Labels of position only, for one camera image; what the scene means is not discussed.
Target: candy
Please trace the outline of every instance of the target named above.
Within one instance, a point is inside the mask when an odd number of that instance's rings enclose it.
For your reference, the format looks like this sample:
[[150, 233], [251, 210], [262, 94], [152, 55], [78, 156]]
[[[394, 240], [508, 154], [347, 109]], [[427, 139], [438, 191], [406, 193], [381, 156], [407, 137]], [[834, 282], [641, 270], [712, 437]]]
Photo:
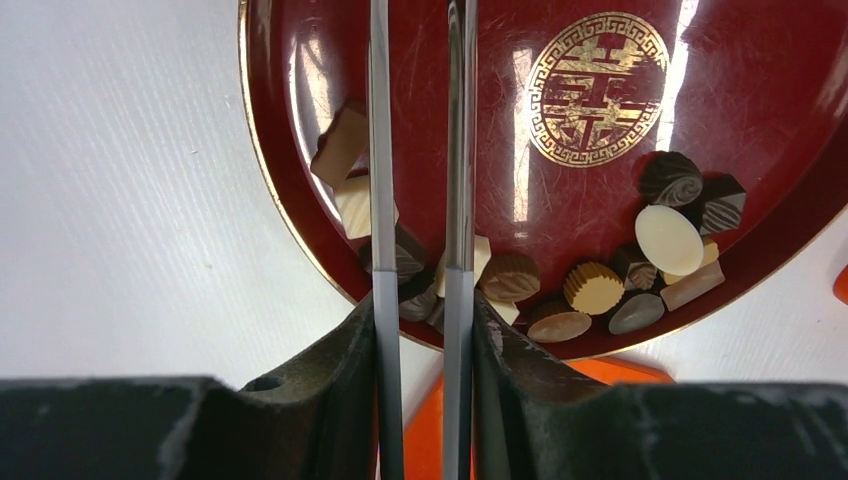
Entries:
[[704, 178], [701, 171], [683, 154], [661, 152], [645, 167], [639, 181], [639, 192], [648, 203], [680, 207], [701, 194]]

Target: white chocolate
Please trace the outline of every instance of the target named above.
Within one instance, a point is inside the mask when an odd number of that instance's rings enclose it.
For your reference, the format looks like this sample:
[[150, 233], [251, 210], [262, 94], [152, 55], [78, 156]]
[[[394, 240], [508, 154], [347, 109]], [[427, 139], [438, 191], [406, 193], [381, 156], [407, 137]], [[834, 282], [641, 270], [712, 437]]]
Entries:
[[[492, 247], [489, 245], [489, 239], [482, 235], [474, 235], [474, 285], [480, 280], [483, 275], [483, 269], [492, 258]], [[439, 260], [439, 266], [436, 267], [436, 295], [445, 298], [445, 254], [442, 254], [442, 259]]]
[[[348, 178], [335, 192], [336, 208], [349, 239], [371, 235], [371, 177]], [[395, 205], [395, 223], [398, 211]]]
[[515, 323], [515, 320], [518, 318], [518, 307], [515, 306], [513, 302], [500, 302], [498, 300], [488, 300], [489, 304], [492, 305], [492, 308], [498, 312], [498, 315], [503, 318], [504, 322], [508, 325], [512, 325]]
[[636, 241], [648, 261], [672, 275], [689, 275], [704, 259], [698, 231], [673, 208], [649, 205], [639, 212]]

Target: ridged chocolate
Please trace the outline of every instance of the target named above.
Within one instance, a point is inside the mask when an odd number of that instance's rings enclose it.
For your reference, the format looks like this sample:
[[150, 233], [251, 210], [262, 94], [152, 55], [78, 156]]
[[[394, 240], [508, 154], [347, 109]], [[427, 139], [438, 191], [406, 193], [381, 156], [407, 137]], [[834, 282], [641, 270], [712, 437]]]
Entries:
[[665, 314], [662, 299], [651, 293], [633, 292], [625, 294], [618, 305], [610, 310], [606, 318], [608, 329], [613, 335], [635, 332], [652, 325]]
[[523, 255], [494, 256], [477, 286], [492, 300], [520, 302], [539, 291], [539, 267], [533, 259]]
[[601, 315], [621, 300], [624, 282], [609, 267], [588, 262], [569, 272], [563, 293], [578, 312]]
[[645, 258], [636, 243], [620, 247], [610, 265], [616, 275], [624, 280], [624, 289], [650, 290], [657, 279], [657, 267]]
[[701, 196], [682, 213], [701, 235], [739, 228], [747, 193], [732, 175], [722, 175], [704, 184]]
[[[397, 263], [398, 284], [402, 285], [409, 281], [415, 274], [424, 269], [427, 260], [427, 252], [400, 225], [395, 226], [395, 262]], [[359, 249], [359, 262], [362, 268], [370, 275], [371, 264], [371, 242], [366, 243]]]
[[694, 201], [703, 187], [701, 171], [678, 152], [663, 152], [651, 159], [639, 181], [639, 192], [648, 203], [667, 207]]

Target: gold double happiness symbol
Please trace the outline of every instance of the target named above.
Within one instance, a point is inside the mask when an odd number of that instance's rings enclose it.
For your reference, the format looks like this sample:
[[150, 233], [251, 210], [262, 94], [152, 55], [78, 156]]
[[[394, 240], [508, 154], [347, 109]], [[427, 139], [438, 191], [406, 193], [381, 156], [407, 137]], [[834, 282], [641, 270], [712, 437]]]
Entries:
[[594, 167], [633, 148], [657, 121], [668, 50], [645, 20], [623, 12], [582, 18], [542, 50], [527, 81], [530, 138], [548, 159]]

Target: gold rim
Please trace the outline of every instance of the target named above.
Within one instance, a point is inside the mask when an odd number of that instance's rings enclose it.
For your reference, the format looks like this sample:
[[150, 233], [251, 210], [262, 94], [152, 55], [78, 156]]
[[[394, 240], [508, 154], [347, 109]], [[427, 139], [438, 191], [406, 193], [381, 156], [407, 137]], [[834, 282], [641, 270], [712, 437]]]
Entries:
[[[351, 304], [355, 304], [356, 301], [353, 299], [353, 297], [351, 297], [350, 294], [348, 294], [345, 291], [345, 289], [342, 288], [342, 286], [339, 285], [338, 282], [336, 282], [336, 280], [332, 276], [330, 276], [329, 273], [327, 273], [327, 271], [324, 269], [324, 267], [321, 265], [321, 263], [315, 257], [315, 254], [312, 253], [312, 250], [309, 248], [309, 245], [306, 244], [306, 241], [300, 235], [300, 232], [298, 232], [297, 228], [292, 223], [291, 217], [289, 217], [289, 214], [286, 211], [286, 207], [283, 206], [282, 202], [280, 202], [280, 197], [279, 197], [279, 195], [277, 195], [277, 190], [274, 187], [274, 181], [271, 179], [271, 175], [268, 172], [268, 165], [265, 162], [265, 156], [263, 155], [262, 147], [259, 144], [259, 137], [256, 134], [256, 121], [255, 121], [254, 116], [253, 116], [253, 105], [252, 105], [251, 100], [250, 100], [250, 84], [248, 82], [248, 75], [247, 75], [247, 6], [248, 6], [249, 2], [250, 2], [250, 0], [239, 0], [239, 13], [238, 13], [238, 22], [239, 22], [239, 27], [238, 27], [239, 76], [241, 77], [241, 96], [242, 96], [242, 103], [244, 105], [245, 117], [247, 119], [247, 127], [248, 127], [248, 130], [250, 131], [250, 139], [253, 142], [253, 151], [256, 154], [256, 159], [259, 163], [259, 169], [262, 171], [262, 177], [265, 180], [265, 186], [268, 189], [268, 193], [271, 194], [271, 198], [274, 200], [274, 205], [276, 205], [277, 211], [280, 213], [280, 217], [282, 217], [283, 222], [286, 224], [286, 227], [289, 230], [289, 233], [291, 233], [292, 237], [294, 237], [298, 246], [300, 246], [300, 249], [306, 255], [306, 258], [309, 259], [309, 262], [312, 263], [312, 266], [315, 267], [316, 270], [318, 270], [318, 272], [324, 277], [325, 280], [327, 280], [327, 282], [330, 283], [330, 285], [332, 285]], [[846, 211], [848, 211], [848, 206], [843, 207], [842, 210], [840, 210], [836, 215], [834, 215], [833, 218], [831, 218], [827, 222], [827, 224], [818, 231], [818, 233], [813, 235], [813, 237], [810, 238], [810, 240], [805, 242], [804, 245], [801, 248], [799, 248], [794, 254], [792, 254], [785, 261], [781, 262], [781, 264], [778, 265], [774, 270], [769, 272], [767, 275], [763, 276], [763, 278], [761, 278], [757, 283], [751, 285], [749, 288], [746, 288], [745, 290], [740, 292], [738, 295], [734, 296], [732, 299], [728, 300], [723, 305], [721, 305], [720, 307], [713, 310], [712, 313], [710, 313], [708, 315], [704, 315], [704, 316], [699, 317], [699, 318], [696, 318], [695, 320], [692, 320], [691, 322], [687, 323], [686, 325], [682, 325], [678, 328], [675, 328], [674, 330], [669, 330], [668, 332], [662, 333], [660, 335], [657, 335], [656, 337], [649, 338], [647, 340], [644, 340], [644, 341], [641, 341], [641, 342], [638, 342], [638, 343], [634, 343], [633, 345], [628, 345], [626, 347], [622, 347], [622, 348], [619, 348], [619, 349], [616, 349], [616, 350], [611, 350], [611, 351], [608, 351], [608, 352], [599, 353], [597, 355], [589, 355], [589, 356], [586, 356], [586, 357], [562, 359], [562, 360], [564, 362], [577, 362], [577, 361], [580, 361], [580, 360], [589, 360], [589, 359], [592, 359], [592, 358], [607, 357], [607, 356], [610, 356], [610, 355], [615, 355], [617, 353], [626, 352], [626, 351], [632, 350], [632, 349], [634, 349], [634, 348], [636, 348], [640, 345], [644, 345], [648, 342], [659, 340], [659, 339], [667, 337], [671, 334], [678, 333], [681, 330], [683, 330], [684, 328], [691, 327], [692, 325], [695, 325], [696, 323], [700, 322], [701, 320], [718, 313], [720, 310], [727, 307], [731, 303], [735, 302], [736, 300], [738, 300], [740, 297], [742, 297], [746, 293], [748, 293], [751, 290], [753, 290], [754, 288], [760, 286], [760, 284], [762, 284], [763, 282], [765, 282], [766, 280], [771, 278], [775, 273], [777, 273], [784, 266], [786, 266], [787, 263], [794, 260], [795, 257], [797, 257], [804, 250], [806, 250], [807, 247], [809, 247], [811, 243], [816, 241], [822, 235], [822, 233], [825, 230], [827, 230], [828, 228], [830, 228], [830, 226], [833, 225], [833, 222], [835, 222], [836, 219], [839, 218], [840, 216], [842, 216], [842, 214], [845, 213]], [[401, 331], [400, 334], [401, 334], [402, 337], [404, 337], [404, 338], [406, 338], [406, 339], [408, 339], [408, 340], [410, 340], [414, 343], [417, 343], [421, 346], [436, 350], [437, 352], [443, 351], [443, 349], [441, 349], [441, 348], [439, 348], [435, 345], [431, 345], [429, 343], [426, 343], [426, 342], [424, 342], [424, 341], [422, 341], [422, 340], [420, 340], [416, 337], [413, 337], [412, 335], [407, 334], [406, 332]]]

